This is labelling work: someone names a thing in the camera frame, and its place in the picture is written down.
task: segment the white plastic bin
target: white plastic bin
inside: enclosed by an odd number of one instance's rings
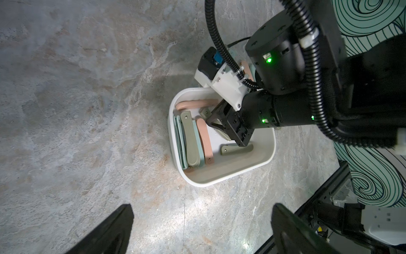
[[[192,167],[183,170],[180,165],[173,125],[173,116],[180,115],[180,112],[175,109],[175,105],[183,101],[202,99],[219,99],[221,101],[221,97],[211,87],[187,88],[175,96],[169,107],[168,130],[173,162],[188,183],[197,187],[206,187],[265,165],[272,160],[276,149],[273,128],[256,129],[254,131],[250,140],[250,143],[254,145],[253,151],[245,154],[222,156],[220,154],[221,145],[233,144],[235,141],[225,140],[212,127],[207,126],[214,154],[214,163],[211,165],[205,164],[201,168]],[[193,119],[200,116],[200,109],[190,111]]]

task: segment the blue connector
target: blue connector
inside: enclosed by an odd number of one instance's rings
[[[214,54],[213,59],[218,63],[218,64],[223,64],[224,60],[221,57],[220,53],[218,51],[216,51],[216,53]]]

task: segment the corrugated black hose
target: corrugated black hose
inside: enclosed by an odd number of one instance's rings
[[[302,0],[280,0],[293,21],[293,28],[298,38],[303,38],[314,31],[313,18]],[[395,139],[367,138],[367,137],[344,137],[336,133],[330,126],[328,116],[323,104],[322,70],[320,65],[319,41],[316,38],[313,44],[303,49],[305,63],[305,78],[312,114],[319,129],[331,140],[346,145],[363,147],[392,147],[396,144]]]
[[[224,45],[223,40],[221,39],[220,34],[218,33],[218,30],[217,30],[216,18],[214,15],[215,1],[216,0],[205,0],[205,3],[204,3],[207,29],[209,30],[213,43],[216,46],[221,57],[224,59],[224,61],[226,61],[227,65],[231,68],[231,70],[233,72],[237,72],[240,69],[240,67],[234,61],[233,57],[228,52],[228,50],[227,50],[226,46]],[[237,74],[237,77],[240,80],[242,80],[244,78],[244,75],[243,75],[243,73],[239,72]],[[245,79],[244,81],[242,81],[242,83],[246,87],[250,88],[251,90],[259,89],[259,86],[255,82],[253,82],[249,79]]]

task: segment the teal swirl pattern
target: teal swirl pattern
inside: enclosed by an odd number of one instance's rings
[[[405,0],[331,0],[348,56],[405,33]]]
[[[338,143],[334,147],[338,159],[349,164],[352,185],[360,203],[383,207],[406,205],[406,181],[380,151]],[[386,152],[397,158],[389,150]],[[399,158],[404,167],[406,160]]]

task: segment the marble-patterned floor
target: marble-patterned floor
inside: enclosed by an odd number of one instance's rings
[[[281,9],[218,0],[220,33],[249,36]],[[338,162],[315,126],[282,128],[268,165],[187,184],[167,111],[211,45],[203,0],[1,1],[0,252],[63,253],[122,203],[135,215],[128,253],[261,246],[273,204],[296,210]]]

